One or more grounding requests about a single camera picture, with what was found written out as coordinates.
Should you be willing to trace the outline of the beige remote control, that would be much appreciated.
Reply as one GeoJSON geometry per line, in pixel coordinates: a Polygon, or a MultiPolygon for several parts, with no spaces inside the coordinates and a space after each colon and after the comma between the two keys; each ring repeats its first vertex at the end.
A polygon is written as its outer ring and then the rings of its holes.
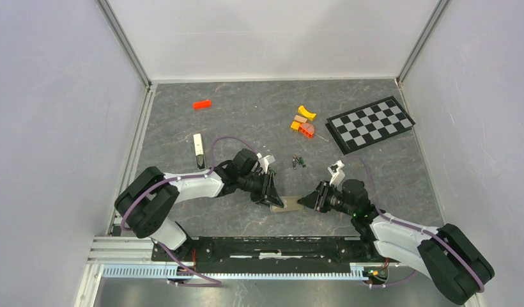
{"type": "Polygon", "coordinates": [[[305,207],[299,204],[300,198],[301,196],[282,196],[283,207],[271,206],[270,211],[272,213],[302,211],[305,207]]]}

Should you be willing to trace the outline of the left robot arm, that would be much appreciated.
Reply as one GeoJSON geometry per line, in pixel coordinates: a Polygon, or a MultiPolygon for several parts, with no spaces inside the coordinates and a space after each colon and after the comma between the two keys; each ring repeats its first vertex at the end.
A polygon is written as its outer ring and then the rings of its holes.
{"type": "Polygon", "coordinates": [[[220,198],[241,190],[258,205],[283,208],[274,173],[269,170],[273,161],[271,155],[263,157],[243,148],[233,159],[209,171],[171,174],[151,166],[116,198],[114,207],[137,238],[151,238],[163,244],[175,260],[185,260],[192,252],[192,244],[186,231],[168,217],[173,205],[198,198],[220,198]]]}

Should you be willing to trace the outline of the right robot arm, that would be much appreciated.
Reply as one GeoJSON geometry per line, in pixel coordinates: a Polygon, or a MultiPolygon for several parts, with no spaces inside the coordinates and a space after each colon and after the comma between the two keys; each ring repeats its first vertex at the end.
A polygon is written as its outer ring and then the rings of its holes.
{"type": "Polygon", "coordinates": [[[369,261],[396,260],[428,277],[454,304],[464,304],[484,291],[495,270],[468,237],[455,225],[414,224],[379,209],[362,181],[345,180],[340,188],[322,181],[299,204],[326,213],[351,217],[360,235],[360,253],[369,261]]]}

